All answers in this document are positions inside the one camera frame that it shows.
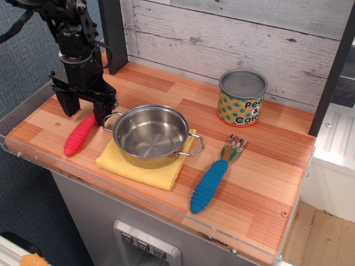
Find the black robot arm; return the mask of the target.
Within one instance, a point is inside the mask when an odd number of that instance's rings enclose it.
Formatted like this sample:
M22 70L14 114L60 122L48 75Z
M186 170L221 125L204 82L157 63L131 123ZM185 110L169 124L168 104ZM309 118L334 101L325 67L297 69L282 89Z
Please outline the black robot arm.
M99 126L117 107L116 90L103 79L103 70L112 63L110 48L96 40L97 24L91 19L86 1L10 1L25 13L1 35L1 42L15 36L37 12L47 23L59 45L64 70L49 76L64 113L71 117L80 109L80 100L93 103Z

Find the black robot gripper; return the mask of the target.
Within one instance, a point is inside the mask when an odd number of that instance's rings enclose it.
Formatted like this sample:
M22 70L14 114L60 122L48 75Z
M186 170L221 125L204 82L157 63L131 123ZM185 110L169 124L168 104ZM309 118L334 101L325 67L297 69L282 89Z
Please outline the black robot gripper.
M66 114L71 117L80 109L79 100L93 103L94 117L98 126L103 126L106 116L118 105L116 90L103 79L102 54L87 52L79 58L59 53L64 70L52 70L49 76L53 81L56 97Z

